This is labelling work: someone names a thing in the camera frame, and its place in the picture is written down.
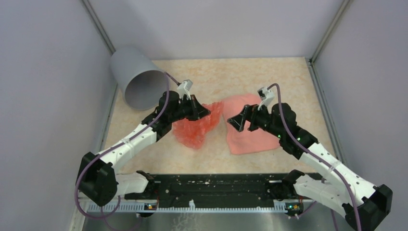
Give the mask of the translucent red trash bag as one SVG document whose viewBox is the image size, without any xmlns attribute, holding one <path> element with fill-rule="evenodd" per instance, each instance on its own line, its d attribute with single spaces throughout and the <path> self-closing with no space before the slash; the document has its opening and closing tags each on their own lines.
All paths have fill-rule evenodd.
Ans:
<svg viewBox="0 0 408 231">
<path fill-rule="evenodd" d="M 188 148 L 200 149 L 207 133 L 212 131 L 220 122 L 223 102 L 203 104 L 203 106 L 210 110 L 210 115 L 197 121 L 183 119 L 172 125 L 172 132 L 176 140 Z"/>
</svg>

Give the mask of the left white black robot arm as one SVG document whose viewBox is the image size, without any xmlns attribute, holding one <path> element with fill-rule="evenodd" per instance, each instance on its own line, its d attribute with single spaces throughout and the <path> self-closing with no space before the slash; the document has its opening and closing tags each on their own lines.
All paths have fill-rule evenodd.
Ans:
<svg viewBox="0 0 408 231">
<path fill-rule="evenodd" d="M 98 206 L 105 206 L 112 199 L 137 193 L 148 199 L 154 193 L 153 177 L 138 170 L 129 177 L 119 177 L 118 171 L 144 148 L 155 144 L 171 129 L 174 122 L 186 119 L 197 121 L 210 115 L 195 95 L 182 96 L 175 91 L 164 92 L 155 110 L 126 137 L 97 154 L 82 157 L 77 192 L 83 193 Z"/>
</svg>

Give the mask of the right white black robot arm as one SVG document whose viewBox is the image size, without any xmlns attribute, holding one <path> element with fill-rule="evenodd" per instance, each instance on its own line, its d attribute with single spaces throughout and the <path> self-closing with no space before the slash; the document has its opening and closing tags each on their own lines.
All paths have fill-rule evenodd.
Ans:
<svg viewBox="0 0 408 231">
<path fill-rule="evenodd" d="M 392 190 L 376 186 L 350 170 L 296 121 L 296 113 L 287 103 L 266 106 L 245 105 L 227 119 L 238 132 L 249 122 L 249 131 L 261 129 L 279 139 L 282 149 L 314 168 L 321 176 L 315 180 L 299 170 L 292 170 L 281 181 L 275 198 L 307 197 L 341 215 L 356 231 L 373 231 L 390 213 Z"/>
</svg>

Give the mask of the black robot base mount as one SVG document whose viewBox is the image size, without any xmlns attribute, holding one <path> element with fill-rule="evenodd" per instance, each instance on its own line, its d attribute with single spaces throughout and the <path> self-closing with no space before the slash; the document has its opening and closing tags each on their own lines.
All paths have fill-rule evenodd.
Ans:
<svg viewBox="0 0 408 231">
<path fill-rule="evenodd" d="M 304 202 L 287 191 L 285 173 L 153 174 L 142 193 L 127 193 L 125 200 L 158 203 L 159 208 L 247 209 L 272 208 L 278 202 Z"/>
</svg>

